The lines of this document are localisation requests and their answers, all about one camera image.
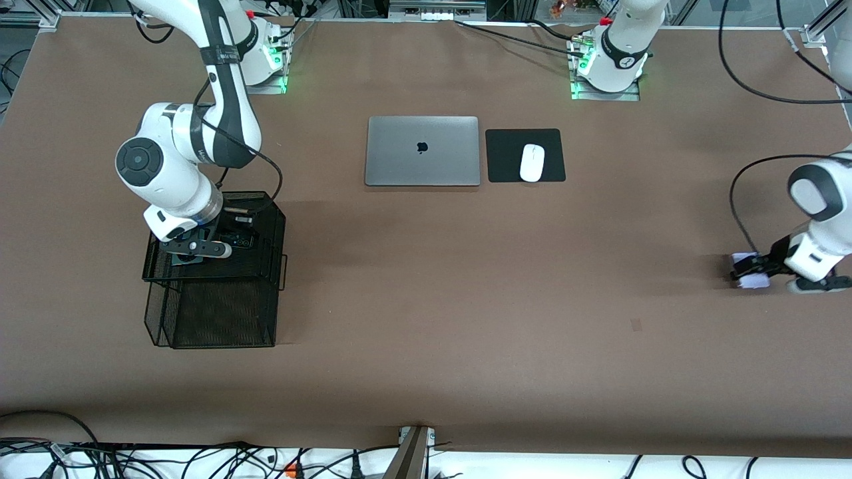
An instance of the white floor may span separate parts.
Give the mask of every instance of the white floor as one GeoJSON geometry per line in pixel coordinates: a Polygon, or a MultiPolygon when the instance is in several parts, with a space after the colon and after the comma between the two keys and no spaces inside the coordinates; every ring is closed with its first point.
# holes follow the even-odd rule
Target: white floor
{"type": "MultiPolygon", "coordinates": [[[[187,461],[194,450],[142,450],[133,453],[134,458],[140,459],[171,459],[187,461]]],[[[302,464],[325,465],[335,459],[350,454],[345,449],[314,449],[305,453],[302,464]]],[[[226,449],[193,461],[187,470],[186,478],[224,478],[228,465],[233,460],[234,449],[226,449]],[[215,476],[214,471],[226,464],[215,476]]],[[[588,455],[588,454],[531,454],[531,453],[460,453],[434,452],[429,460],[429,479],[434,479],[439,473],[443,476],[463,474],[462,479],[621,479],[625,476],[634,456],[588,455]]],[[[278,459],[275,468],[284,467],[296,455],[296,449],[278,449],[278,459]]],[[[361,456],[361,468],[367,476],[381,474],[393,458],[394,450],[382,450],[364,453],[361,456]]],[[[273,449],[265,449],[256,457],[266,463],[268,458],[274,458],[273,449]]],[[[735,457],[701,457],[708,479],[743,479],[746,474],[746,463],[749,458],[735,457]]],[[[74,464],[86,465],[88,460],[81,453],[69,456],[74,464]]],[[[0,477],[2,479],[25,479],[40,477],[50,464],[47,453],[17,453],[0,458],[0,477]]],[[[163,479],[179,479],[184,471],[184,465],[173,463],[151,464],[163,479]]],[[[314,479],[312,475],[319,469],[305,471],[306,479],[314,479]]],[[[350,477],[351,462],[342,462],[334,471],[345,477],[350,477]]],[[[145,479],[147,476],[135,470],[127,469],[128,479],[145,479]]],[[[270,469],[260,465],[242,464],[233,474],[233,479],[274,479],[278,472],[270,474],[270,469]]],[[[71,470],[74,479],[89,479],[94,477],[91,469],[71,470]]],[[[57,470],[56,479],[62,478],[57,470]]],[[[852,460],[847,459],[759,459],[753,467],[751,479],[840,479],[852,477],[852,460]]],[[[645,456],[636,468],[632,479],[688,479],[683,471],[681,456],[645,456]]],[[[316,479],[335,479],[330,472],[319,474],[316,479]]]]}

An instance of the robotic arm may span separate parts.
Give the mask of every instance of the robotic arm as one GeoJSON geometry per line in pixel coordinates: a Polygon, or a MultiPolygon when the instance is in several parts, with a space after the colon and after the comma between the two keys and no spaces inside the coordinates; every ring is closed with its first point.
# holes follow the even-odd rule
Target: robotic arm
{"type": "Polygon", "coordinates": [[[731,278],[740,287],[765,287],[769,276],[792,274],[797,277],[787,283],[792,292],[849,289],[852,279],[836,276],[834,267],[852,254],[852,145],[796,168],[787,192],[810,220],[776,241],[768,255],[734,255],[731,278]]]}
{"type": "Polygon", "coordinates": [[[191,103],[150,106],[136,135],[116,154],[116,171],[124,184],[151,204],[144,213],[148,227],[169,241],[212,221],[222,209],[222,193],[198,164],[242,168],[251,162],[255,154],[229,136],[260,149],[261,131],[245,85],[260,83],[275,71],[269,45],[280,39],[280,29],[259,18],[250,20],[239,0],[131,1],[198,45],[216,99],[211,107],[199,106],[197,113],[191,103]],[[202,118],[227,136],[204,125],[202,118]]]}
{"type": "Polygon", "coordinates": [[[648,45],[665,18],[668,0],[622,0],[612,25],[587,32],[592,36],[588,60],[577,73],[606,92],[624,91],[642,74],[648,45]]]}

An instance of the black strap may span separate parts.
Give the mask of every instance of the black strap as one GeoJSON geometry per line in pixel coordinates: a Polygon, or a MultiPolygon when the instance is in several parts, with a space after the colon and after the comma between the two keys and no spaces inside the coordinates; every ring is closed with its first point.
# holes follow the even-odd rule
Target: black strap
{"type": "Polygon", "coordinates": [[[204,148],[204,135],[201,132],[201,118],[207,113],[210,105],[198,105],[195,114],[189,120],[189,141],[193,144],[195,157],[199,162],[213,164],[213,159],[207,154],[207,149],[204,148]]]}
{"type": "Polygon", "coordinates": [[[239,51],[234,45],[212,45],[201,49],[201,61],[205,65],[239,63],[239,51]]]}
{"type": "Polygon", "coordinates": [[[620,50],[613,45],[613,42],[609,39],[609,27],[603,31],[601,35],[601,45],[603,46],[603,51],[607,54],[609,58],[613,59],[613,63],[615,63],[615,67],[619,70],[629,70],[632,68],[638,61],[645,56],[645,53],[648,51],[647,48],[642,50],[641,52],[636,53],[627,53],[623,50],[620,50]]]}
{"type": "Polygon", "coordinates": [[[251,25],[251,33],[249,33],[249,36],[246,37],[245,40],[237,43],[237,52],[239,53],[239,58],[241,60],[245,56],[245,53],[252,49],[257,43],[257,25],[255,25],[255,22],[253,21],[250,21],[249,24],[251,25]]]}

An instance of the metal desk organizer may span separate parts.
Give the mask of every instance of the metal desk organizer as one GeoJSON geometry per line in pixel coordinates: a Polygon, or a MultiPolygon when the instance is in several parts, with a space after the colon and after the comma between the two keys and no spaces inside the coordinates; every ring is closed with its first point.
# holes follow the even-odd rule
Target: metal desk organizer
{"type": "Polygon", "coordinates": [[[145,325],[157,346],[275,345],[278,295],[284,289],[287,267],[282,252],[286,218],[275,203],[251,216],[239,212],[262,205],[269,198],[263,192],[223,196],[225,206],[219,217],[196,229],[202,239],[230,244],[230,257],[175,255],[153,235],[148,241],[142,274],[151,283],[145,325]]]}

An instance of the black mouse pad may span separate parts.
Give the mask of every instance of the black mouse pad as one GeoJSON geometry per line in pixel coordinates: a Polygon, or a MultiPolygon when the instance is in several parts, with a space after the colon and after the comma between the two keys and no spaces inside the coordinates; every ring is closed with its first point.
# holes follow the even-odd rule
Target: black mouse pad
{"type": "Polygon", "coordinates": [[[526,144],[544,148],[544,168],[540,182],[564,182],[565,161],[559,130],[486,130],[488,181],[492,183],[523,182],[521,155],[526,144]]]}

